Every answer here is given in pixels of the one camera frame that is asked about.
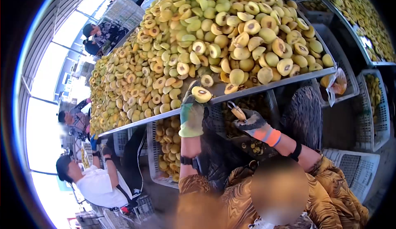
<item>orange plastic bag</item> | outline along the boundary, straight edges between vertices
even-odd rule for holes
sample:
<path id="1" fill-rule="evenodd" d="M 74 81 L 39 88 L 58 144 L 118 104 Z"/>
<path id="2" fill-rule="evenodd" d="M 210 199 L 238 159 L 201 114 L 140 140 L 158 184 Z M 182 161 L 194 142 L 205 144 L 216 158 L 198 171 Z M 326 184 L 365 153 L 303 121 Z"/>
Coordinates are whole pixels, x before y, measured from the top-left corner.
<path id="1" fill-rule="evenodd" d="M 342 68 L 337 68 L 335 73 L 326 75 L 320 79 L 320 85 L 326 88 L 326 92 L 329 95 L 330 107 L 335 103 L 335 95 L 343 95 L 347 89 L 347 77 L 345 76 Z"/>

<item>work glove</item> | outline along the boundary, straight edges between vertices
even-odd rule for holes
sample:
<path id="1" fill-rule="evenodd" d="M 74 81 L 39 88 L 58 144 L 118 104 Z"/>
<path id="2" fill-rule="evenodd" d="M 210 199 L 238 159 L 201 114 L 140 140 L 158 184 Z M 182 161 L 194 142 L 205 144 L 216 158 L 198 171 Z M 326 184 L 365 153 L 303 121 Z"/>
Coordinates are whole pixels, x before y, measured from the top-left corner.
<path id="1" fill-rule="evenodd" d="M 102 148 L 102 155 L 105 156 L 106 154 L 112 155 L 112 151 L 111 151 L 111 149 L 109 147 L 104 146 Z"/>
<path id="2" fill-rule="evenodd" d="M 179 136 L 188 138 L 203 135 L 202 120 L 204 119 L 204 108 L 208 103 L 198 103 L 191 93 L 193 87 L 200 86 L 199 80 L 194 81 L 187 90 L 180 111 L 180 131 Z"/>
<path id="3" fill-rule="evenodd" d="M 98 141 L 97 139 L 95 139 L 95 136 L 96 136 L 96 134 L 94 134 L 90 140 L 91 148 L 93 151 L 96 151 L 96 142 Z"/>
<path id="4" fill-rule="evenodd" d="M 235 120 L 235 127 L 245 131 L 250 136 L 267 143 L 270 147 L 275 146 L 280 140 L 280 131 L 271 127 L 267 121 L 257 112 L 241 109 L 246 116 L 246 121 Z"/>

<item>worker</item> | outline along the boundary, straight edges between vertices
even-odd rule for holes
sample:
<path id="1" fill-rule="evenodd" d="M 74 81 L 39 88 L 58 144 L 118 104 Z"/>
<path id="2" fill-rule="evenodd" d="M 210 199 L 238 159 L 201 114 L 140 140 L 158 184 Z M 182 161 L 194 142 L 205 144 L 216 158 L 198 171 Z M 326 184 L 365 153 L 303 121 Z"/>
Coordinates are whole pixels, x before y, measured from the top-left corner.
<path id="1" fill-rule="evenodd" d="M 99 25 L 86 24 L 82 33 L 87 40 L 90 36 L 102 51 L 112 50 L 116 44 L 128 33 L 128 29 L 121 26 L 119 20 L 104 21 Z"/>
<path id="2" fill-rule="evenodd" d="M 81 171 L 69 156 L 61 156 L 56 162 L 56 170 L 61 181 L 75 183 L 84 198 L 92 204 L 106 208 L 136 207 L 136 197 L 141 192 L 143 182 L 138 156 L 145 141 L 146 127 L 139 127 L 125 145 L 122 163 L 114 151 L 111 135 L 102 147 L 102 161 L 106 170 L 101 169 L 96 141 L 91 142 L 93 164 Z"/>
<path id="3" fill-rule="evenodd" d="M 202 174 L 205 165 L 201 156 L 206 105 L 197 103 L 191 95 L 191 89 L 197 85 L 199 81 L 192 84 L 181 105 L 177 228 L 274 228 L 285 224 L 288 228 L 358 228 L 367 223 L 368 210 L 349 189 L 343 172 L 315 151 L 322 140 L 322 109 L 312 87 L 295 92 L 281 119 L 283 131 L 294 139 L 272 128 L 255 111 L 242 109 L 247 120 L 234 121 L 237 129 L 298 163 L 305 179 L 297 178 L 301 172 L 292 164 L 288 164 L 286 173 L 278 171 L 270 180 L 263 178 L 260 168 L 255 171 L 248 165 L 230 173 L 221 196 L 210 195 L 213 189 Z M 303 187 L 304 182 L 307 188 L 294 189 L 295 184 Z M 296 207 L 302 202 L 298 216 Z"/>
<path id="4" fill-rule="evenodd" d="M 83 142 L 90 136 L 90 113 L 83 113 L 81 109 L 89 103 L 91 103 L 91 99 L 87 98 L 70 111 L 57 113 L 58 122 L 65 123 L 68 126 L 69 133 Z"/>

